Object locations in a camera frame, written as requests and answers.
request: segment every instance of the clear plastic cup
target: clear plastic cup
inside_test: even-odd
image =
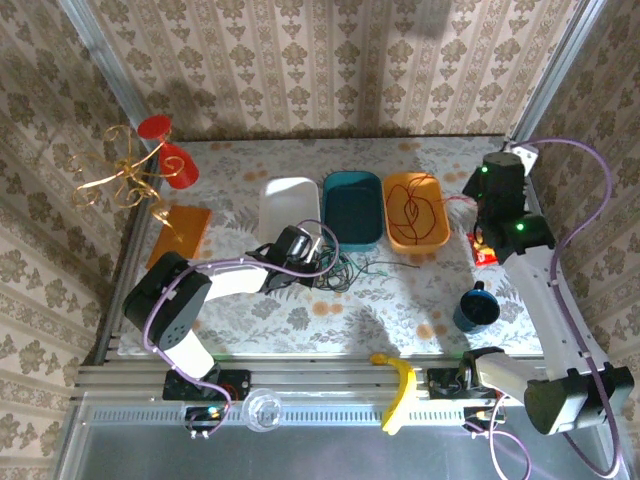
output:
[[[252,391],[242,404],[242,420],[254,432],[269,432],[280,426],[282,400],[268,388]]]

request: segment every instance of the gold wire spiral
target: gold wire spiral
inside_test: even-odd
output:
[[[168,221],[169,211],[166,207],[166,203],[160,196],[160,193],[153,188],[144,178],[160,177],[170,178],[179,175],[184,169],[185,161],[183,158],[176,155],[171,155],[164,159],[165,166],[170,170],[175,170],[169,174],[161,173],[149,173],[144,170],[145,163],[153,158],[153,156],[160,151],[160,149],[167,143],[166,140],[160,142],[149,154],[142,159],[136,159],[133,155],[133,138],[132,130],[127,125],[114,125],[105,130],[102,139],[104,142],[115,142],[120,135],[126,135],[127,139],[127,155],[126,157],[117,158],[115,162],[109,162],[92,152],[77,153],[69,158],[69,171],[71,173],[80,173],[83,169],[83,163],[88,159],[97,160],[105,164],[108,168],[113,169],[113,174],[100,180],[94,180],[87,182],[77,187],[71,199],[76,207],[84,208],[96,203],[101,195],[101,185],[105,185],[112,181],[120,182],[120,185],[113,196],[113,201],[119,208],[133,208],[136,207],[144,199],[151,199],[152,203],[149,206],[151,215],[170,228],[173,233],[180,239],[180,235],[177,234],[171,223]]]

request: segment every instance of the wallpaper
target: wallpaper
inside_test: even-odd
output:
[[[91,0],[177,140],[505,134],[578,2]]]
[[[535,136],[594,145],[615,183],[609,207],[562,259],[578,305],[616,364],[640,384],[640,2],[609,2]],[[599,204],[604,177],[571,148],[542,150],[533,178],[553,229],[563,237]],[[640,389],[624,409],[640,466]]]
[[[71,190],[104,174],[121,118],[56,2],[0,3],[0,479],[44,479],[78,365],[96,339],[127,220]]]

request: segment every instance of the dark blue cup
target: dark blue cup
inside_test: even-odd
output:
[[[500,316],[500,305],[496,297],[484,289],[484,282],[476,282],[460,298],[453,313],[453,323],[462,332],[473,335],[486,330]]]

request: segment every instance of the orange plastic tray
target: orange plastic tray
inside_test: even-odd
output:
[[[435,177],[427,175],[403,172],[384,179],[384,219],[391,248],[398,253],[433,253],[447,243],[451,236],[440,183]],[[407,190],[413,191],[415,198],[414,203],[408,207]],[[413,221],[413,229],[402,226],[411,223],[407,216]]]

